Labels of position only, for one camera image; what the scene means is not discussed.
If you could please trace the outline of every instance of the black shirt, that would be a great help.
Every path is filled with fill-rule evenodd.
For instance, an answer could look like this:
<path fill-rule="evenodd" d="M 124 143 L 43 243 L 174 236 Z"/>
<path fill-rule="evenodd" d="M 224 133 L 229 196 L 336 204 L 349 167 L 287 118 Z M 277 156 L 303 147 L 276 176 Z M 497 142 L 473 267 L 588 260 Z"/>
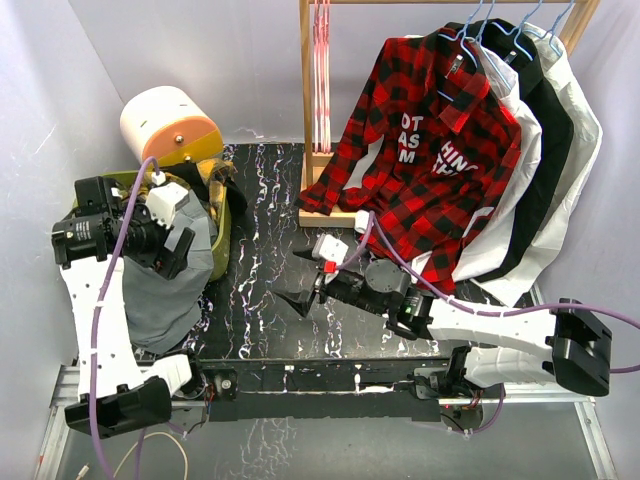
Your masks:
<path fill-rule="evenodd" d="M 510 66 L 520 79 L 520 99 L 529 106 L 542 127 L 542 156 L 531 184 L 516 206 L 507 255 L 500 267 L 478 277 L 480 282 L 506 275 L 522 260 L 549 210 L 573 139 L 573 122 L 562 108 L 553 87 L 544 78 L 533 41 L 524 34 L 518 37 L 518 45 L 533 57 L 533 61 L 530 61 L 514 46 L 516 33 L 507 36 L 492 22 L 500 24 L 507 32 L 512 31 L 514 26 L 504 20 L 490 20 L 482 35 L 482 45 L 503 59 L 509 57 L 511 52 L 516 52 Z M 481 26 L 482 21 L 471 24 L 467 36 L 475 37 Z M 449 23 L 447 27 L 460 30 L 463 25 Z"/>

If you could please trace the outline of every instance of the clothes rack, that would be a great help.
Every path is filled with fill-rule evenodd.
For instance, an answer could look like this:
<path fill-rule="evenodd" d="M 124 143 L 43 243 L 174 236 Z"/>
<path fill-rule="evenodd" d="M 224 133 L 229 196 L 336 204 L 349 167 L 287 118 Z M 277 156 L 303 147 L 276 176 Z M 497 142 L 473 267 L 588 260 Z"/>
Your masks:
<path fill-rule="evenodd" d="M 302 189 L 315 183 L 322 170 L 331 159 L 332 153 L 316 153 L 312 148 L 312 96 L 311 96 L 311 25 L 310 5 L 314 0 L 300 2 L 300 52 L 302 59 L 302 98 L 304 106 L 304 159 L 302 165 Z M 383 5 L 383 4 L 477 4 L 478 0 L 331 0 L 332 5 Z M 535 0 L 496 0 L 496 3 L 533 4 Z M 545 0 L 545 3 L 568 4 L 570 0 Z M 570 55 L 580 41 L 591 21 L 600 0 L 575 0 L 569 17 L 559 35 Z M 343 227 L 353 228 L 355 212 L 343 212 L 334 208 L 330 216 L 319 213 L 299 212 L 301 227 Z"/>

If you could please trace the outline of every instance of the yellow basket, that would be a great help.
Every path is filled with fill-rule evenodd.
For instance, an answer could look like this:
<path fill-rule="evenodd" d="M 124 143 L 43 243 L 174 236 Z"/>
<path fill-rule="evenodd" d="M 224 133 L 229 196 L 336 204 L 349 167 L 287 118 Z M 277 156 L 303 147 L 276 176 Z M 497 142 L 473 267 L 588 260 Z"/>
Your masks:
<path fill-rule="evenodd" d="M 136 170 L 127 170 L 124 172 L 105 173 L 103 177 L 114 178 L 122 183 L 126 188 L 131 187 L 136 180 L 138 172 Z M 210 281 L 218 280 L 227 271 L 229 266 L 229 248 L 231 245 L 231 211 L 229 210 L 229 202 L 227 202 L 227 187 L 223 190 L 222 203 L 224 208 L 220 214 L 220 226 L 218 227 L 218 238 L 211 247 L 213 255 L 213 272 Z"/>

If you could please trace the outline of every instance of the clothes hanger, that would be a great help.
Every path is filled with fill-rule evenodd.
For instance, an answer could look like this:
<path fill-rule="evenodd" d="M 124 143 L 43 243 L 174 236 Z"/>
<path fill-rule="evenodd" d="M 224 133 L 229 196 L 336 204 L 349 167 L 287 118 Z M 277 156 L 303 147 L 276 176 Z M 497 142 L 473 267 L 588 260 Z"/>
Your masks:
<path fill-rule="evenodd" d="M 471 53 L 471 50 L 469 50 L 464 45 L 464 41 L 466 39 L 467 29 L 469 28 L 469 24 L 471 23 L 471 20 L 473 20 L 473 17 L 475 17 L 476 14 L 480 11 L 480 9 L 482 8 L 483 4 L 484 4 L 484 0 L 480 0 L 480 3 L 478 3 L 478 8 L 476 8 L 475 12 L 473 12 L 471 15 L 469 15 L 469 18 L 467 19 L 467 23 L 464 24 L 464 27 L 462 28 L 462 30 L 460 30 L 458 32 L 458 34 L 454 38 L 451 38 L 449 35 L 447 35 L 445 33 L 439 33 L 438 34 L 439 37 L 446 38 L 447 40 L 452 41 L 452 42 L 460 40 L 460 47 L 462 48 L 462 51 L 464 51 L 467 55 L 469 55 L 469 58 L 471 58 L 471 60 L 473 61 L 473 64 L 475 65 L 476 68 L 478 68 L 478 62 L 476 61 L 476 58 L 473 55 L 473 53 Z"/>
<path fill-rule="evenodd" d="M 489 17 L 491 16 L 491 12 L 493 12 L 493 7 L 496 6 L 496 0 L 491 0 L 491 7 L 489 8 L 489 12 L 487 13 L 484 22 L 482 22 L 482 26 L 480 27 L 480 31 L 478 35 L 476 35 L 476 43 L 478 45 L 482 44 L 482 34 L 484 33 L 484 29 L 487 28 L 487 23 L 489 23 Z"/>
<path fill-rule="evenodd" d="M 480 31 L 478 32 L 478 35 L 476 35 L 476 37 L 471 40 L 471 41 L 474 41 L 474 42 L 476 42 L 478 44 L 478 48 L 482 48 L 482 34 L 484 33 L 484 29 L 486 28 L 487 23 L 489 23 L 489 17 L 491 17 L 491 12 L 493 11 L 493 7 L 495 7 L 495 6 L 496 6 L 496 0 L 491 0 L 491 7 L 489 8 L 489 12 L 487 13 L 487 17 L 484 19 L 484 22 L 482 22 L 482 26 L 480 27 Z M 493 69 L 495 70 L 495 72 L 500 77 L 500 80 L 502 80 L 502 83 L 504 83 L 504 85 L 509 90 L 512 90 L 513 86 L 504 77 L 504 75 L 502 74 L 502 72 L 500 71 L 498 66 L 495 64 L 493 59 L 489 55 L 485 55 L 485 58 L 493 66 Z"/>
<path fill-rule="evenodd" d="M 539 39 L 543 40 L 547 35 L 549 35 L 549 33 L 551 33 L 551 38 L 549 39 L 549 46 L 551 47 L 551 49 L 559 56 L 562 56 L 562 52 L 560 51 L 560 49 L 553 43 L 553 39 L 556 36 L 556 28 L 558 28 L 558 24 L 560 23 L 560 20 L 563 19 L 563 17 L 567 14 L 567 12 L 569 10 L 571 10 L 571 7 L 573 7 L 573 5 L 575 4 L 576 0 L 571 0 L 571 2 L 569 2 L 569 6 L 564 10 L 564 12 L 562 12 L 560 15 L 558 15 L 558 18 L 556 18 L 556 21 L 553 23 L 553 27 L 551 27 L 551 30 L 547 30 L 544 35 L 540 35 L 538 32 L 535 32 L 531 29 L 525 29 L 524 31 L 526 33 L 530 33 L 531 35 L 533 35 L 534 37 L 538 37 Z"/>
<path fill-rule="evenodd" d="M 520 37 L 520 35 L 522 34 L 522 26 L 524 25 L 524 23 L 529 20 L 529 18 L 531 17 L 531 15 L 533 15 L 534 13 L 536 13 L 538 11 L 538 9 L 540 8 L 540 6 L 542 5 L 542 2 L 544 0 L 538 0 L 538 5 L 536 6 L 536 8 L 533 10 L 533 12 L 525 15 L 525 17 L 522 19 L 522 22 L 520 22 L 520 25 L 518 25 L 517 27 L 514 27 L 510 32 L 507 32 L 504 27 L 502 25 L 500 25 L 497 22 L 491 22 L 491 25 L 495 26 L 498 28 L 498 30 L 500 30 L 502 33 L 504 33 L 507 36 L 511 36 L 514 33 L 518 32 L 516 34 L 516 37 L 513 39 L 513 44 L 515 45 L 515 47 L 520 50 L 525 57 L 527 57 L 529 59 L 529 61 L 533 61 L 533 57 L 531 56 L 531 54 L 529 52 L 527 52 L 524 48 L 522 48 L 520 46 L 520 44 L 518 43 L 518 38 Z"/>
<path fill-rule="evenodd" d="M 440 94 L 440 96 L 446 98 L 447 100 L 449 100 L 450 102 L 453 102 L 453 98 L 451 98 L 449 95 L 447 95 L 444 92 L 441 92 L 440 90 L 438 90 L 438 93 Z"/>

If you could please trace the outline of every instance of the plaid shirt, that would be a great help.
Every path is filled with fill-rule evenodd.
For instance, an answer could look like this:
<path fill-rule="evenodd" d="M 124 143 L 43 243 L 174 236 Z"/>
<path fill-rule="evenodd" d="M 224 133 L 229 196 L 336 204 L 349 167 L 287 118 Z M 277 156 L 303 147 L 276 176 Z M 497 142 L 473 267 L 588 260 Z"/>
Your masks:
<path fill-rule="evenodd" d="M 480 62 L 438 33 L 456 35 L 440 29 L 385 42 L 335 154 L 296 205 L 325 215 L 336 203 L 375 211 L 405 260 L 433 252 L 422 275 L 451 292 L 460 252 L 487 224 L 517 163 L 520 126 L 490 93 Z M 450 71 L 458 55 L 464 61 Z M 343 190 L 382 136 L 362 188 Z M 369 248 L 391 256 L 375 232 Z"/>

